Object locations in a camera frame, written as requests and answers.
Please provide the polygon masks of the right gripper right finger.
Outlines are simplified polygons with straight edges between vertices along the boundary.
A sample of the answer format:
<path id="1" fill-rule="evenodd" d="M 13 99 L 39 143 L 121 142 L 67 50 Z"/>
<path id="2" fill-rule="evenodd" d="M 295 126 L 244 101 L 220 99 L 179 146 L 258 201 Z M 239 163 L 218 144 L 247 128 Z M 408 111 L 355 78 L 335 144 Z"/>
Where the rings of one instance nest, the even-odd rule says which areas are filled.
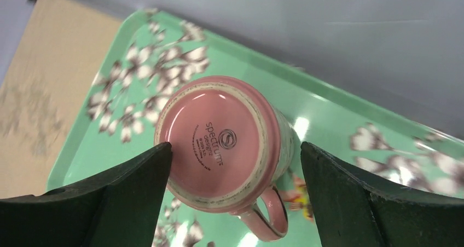
<path id="1" fill-rule="evenodd" d="M 303 142 L 323 246 L 463 246 L 463 200 L 389 181 Z"/>

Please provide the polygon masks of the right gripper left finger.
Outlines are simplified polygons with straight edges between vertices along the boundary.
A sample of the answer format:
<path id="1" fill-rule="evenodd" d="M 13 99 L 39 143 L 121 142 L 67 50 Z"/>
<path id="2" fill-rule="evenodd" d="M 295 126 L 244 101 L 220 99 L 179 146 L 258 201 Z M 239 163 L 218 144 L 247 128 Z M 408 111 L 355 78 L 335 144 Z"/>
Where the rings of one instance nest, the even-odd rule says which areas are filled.
<path id="1" fill-rule="evenodd" d="M 151 246 L 171 145 L 40 196 L 1 200 L 1 246 Z"/>

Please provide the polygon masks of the pink mug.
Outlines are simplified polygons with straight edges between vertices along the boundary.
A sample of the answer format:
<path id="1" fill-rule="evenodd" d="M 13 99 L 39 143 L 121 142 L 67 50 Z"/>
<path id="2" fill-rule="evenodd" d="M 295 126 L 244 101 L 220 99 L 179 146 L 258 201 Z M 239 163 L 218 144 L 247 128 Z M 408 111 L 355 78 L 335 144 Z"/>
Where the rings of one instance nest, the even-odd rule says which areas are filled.
<path id="1" fill-rule="evenodd" d="M 276 181 L 294 155 L 294 130 L 253 86 L 234 77 L 196 79 L 160 112 L 154 142 L 172 146 L 168 190 L 203 212 L 237 216 L 258 239 L 288 232 Z"/>

